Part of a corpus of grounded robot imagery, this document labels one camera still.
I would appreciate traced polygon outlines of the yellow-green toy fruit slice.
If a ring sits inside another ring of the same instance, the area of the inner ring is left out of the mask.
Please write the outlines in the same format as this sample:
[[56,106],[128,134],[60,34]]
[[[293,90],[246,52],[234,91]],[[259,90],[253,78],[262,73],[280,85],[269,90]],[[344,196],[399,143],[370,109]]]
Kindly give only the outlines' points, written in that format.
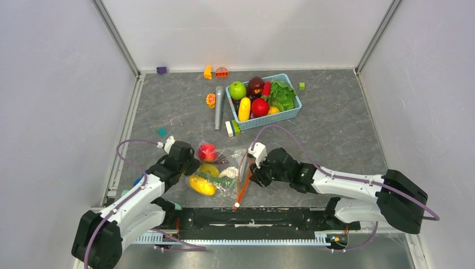
[[215,177],[215,178],[219,177],[219,174],[220,174],[220,171],[216,166],[212,164],[208,164],[208,163],[201,164],[198,171],[205,176],[210,176],[210,177]]

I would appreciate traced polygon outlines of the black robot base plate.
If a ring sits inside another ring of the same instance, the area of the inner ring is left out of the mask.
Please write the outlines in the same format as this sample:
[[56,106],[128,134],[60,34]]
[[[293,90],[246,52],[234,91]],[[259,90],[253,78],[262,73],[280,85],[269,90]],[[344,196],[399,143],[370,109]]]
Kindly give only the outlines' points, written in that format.
[[334,209],[312,207],[183,207],[175,209],[162,198],[165,217],[156,228],[175,231],[179,239],[265,240],[311,239],[316,232],[360,230],[359,221],[345,224]]

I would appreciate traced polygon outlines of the red toy chili pepper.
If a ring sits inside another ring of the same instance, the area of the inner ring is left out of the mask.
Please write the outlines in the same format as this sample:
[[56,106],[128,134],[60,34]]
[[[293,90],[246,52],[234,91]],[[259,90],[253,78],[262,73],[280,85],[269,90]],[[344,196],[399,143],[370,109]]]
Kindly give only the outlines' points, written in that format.
[[262,91],[262,97],[263,98],[268,98],[271,94],[271,82],[266,81],[263,86],[263,91]]

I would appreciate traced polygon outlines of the red toy tomato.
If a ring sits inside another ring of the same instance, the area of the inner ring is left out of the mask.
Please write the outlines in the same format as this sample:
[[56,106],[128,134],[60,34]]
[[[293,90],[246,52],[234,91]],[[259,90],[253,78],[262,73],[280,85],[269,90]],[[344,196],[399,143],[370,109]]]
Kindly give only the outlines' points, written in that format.
[[269,109],[268,102],[263,98],[257,98],[252,102],[251,112],[255,118],[268,115]]

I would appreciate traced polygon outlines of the yellow toy mango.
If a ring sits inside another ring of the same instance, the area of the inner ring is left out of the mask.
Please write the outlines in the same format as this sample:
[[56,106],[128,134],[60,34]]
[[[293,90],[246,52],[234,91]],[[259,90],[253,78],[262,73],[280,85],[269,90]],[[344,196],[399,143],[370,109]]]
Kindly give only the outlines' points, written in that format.
[[216,187],[198,175],[191,175],[188,178],[188,184],[193,190],[205,196],[213,196],[216,193]]

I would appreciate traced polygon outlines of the clear zip top bag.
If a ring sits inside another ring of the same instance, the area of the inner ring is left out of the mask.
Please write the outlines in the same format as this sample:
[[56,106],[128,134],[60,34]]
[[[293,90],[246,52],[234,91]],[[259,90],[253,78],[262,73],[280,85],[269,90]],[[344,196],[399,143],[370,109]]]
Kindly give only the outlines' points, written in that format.
[[201,141],[196,156],[199,165],[187,176],[187,185],[203,196],[233,200],[231,208],[239,209],[250,182],[248,150]]

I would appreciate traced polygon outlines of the white toy garlic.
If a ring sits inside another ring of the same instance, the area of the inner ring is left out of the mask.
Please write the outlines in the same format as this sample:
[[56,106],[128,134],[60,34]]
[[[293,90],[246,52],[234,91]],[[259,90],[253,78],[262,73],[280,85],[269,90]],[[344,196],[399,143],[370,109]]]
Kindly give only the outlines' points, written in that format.
[[234,166],[229,166],[219,173],[219,178],[235,179],[239,176],[239,169]]

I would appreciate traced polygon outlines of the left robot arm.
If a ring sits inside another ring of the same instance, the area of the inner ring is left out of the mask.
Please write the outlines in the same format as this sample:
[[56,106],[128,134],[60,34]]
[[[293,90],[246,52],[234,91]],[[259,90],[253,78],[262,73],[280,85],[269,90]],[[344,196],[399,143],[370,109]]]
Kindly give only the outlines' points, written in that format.
[[71,254],[84,268],[114,268],[123,252],[144,233],[172,227],[180,206],[162,195],[192,175],[200,166],[190,144],[169,137],[161,146],[166,154],[148,169],[122,198],[99,212],[89,210],[79,221]]

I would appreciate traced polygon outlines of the green toy cucumber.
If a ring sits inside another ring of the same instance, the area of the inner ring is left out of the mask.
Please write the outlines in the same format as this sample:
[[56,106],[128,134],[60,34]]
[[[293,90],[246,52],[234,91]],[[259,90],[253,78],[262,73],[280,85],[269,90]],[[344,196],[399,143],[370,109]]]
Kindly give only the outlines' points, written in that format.
[[212,177],[210,181],[214,185],[220,186],[222,188],[230,188],[236,186],[236,180],[234,178],[229,178],[226,176],[222,178]]

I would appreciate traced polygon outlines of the red toy apple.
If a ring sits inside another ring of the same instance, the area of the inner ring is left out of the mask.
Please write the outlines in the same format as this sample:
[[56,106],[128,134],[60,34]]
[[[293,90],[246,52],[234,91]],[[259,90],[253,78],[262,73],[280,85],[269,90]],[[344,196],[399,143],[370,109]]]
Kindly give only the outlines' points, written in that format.
[[211,143],[202,143],[198,146],[198,157],[204,162],[213,162],[218,157],[216,146]]

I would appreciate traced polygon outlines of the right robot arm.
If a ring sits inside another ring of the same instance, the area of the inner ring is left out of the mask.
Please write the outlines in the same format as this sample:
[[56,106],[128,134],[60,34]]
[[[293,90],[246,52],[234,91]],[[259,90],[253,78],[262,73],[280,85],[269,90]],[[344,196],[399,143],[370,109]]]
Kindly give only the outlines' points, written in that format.
[[270,152],[261,143],[248,149],[254,160],[251,181],[261,187],[285,182],[300,193],[331,194],[323,220],[337,229],[360,221],[386,222],[408,234],[419,234],[428,211],[428,195],[403,173],[384,175],[340,173],[323,166],[300,163],[283,148]]

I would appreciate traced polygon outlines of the dark red toy peach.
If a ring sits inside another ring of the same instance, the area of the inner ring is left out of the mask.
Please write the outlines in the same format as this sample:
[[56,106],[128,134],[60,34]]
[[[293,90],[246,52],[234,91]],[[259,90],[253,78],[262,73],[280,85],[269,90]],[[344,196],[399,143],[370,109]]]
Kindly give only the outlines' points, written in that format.
[[253,77],[247,85],[247,95],[259,95],[263,92],[264,89],[264,80],[259,77]]

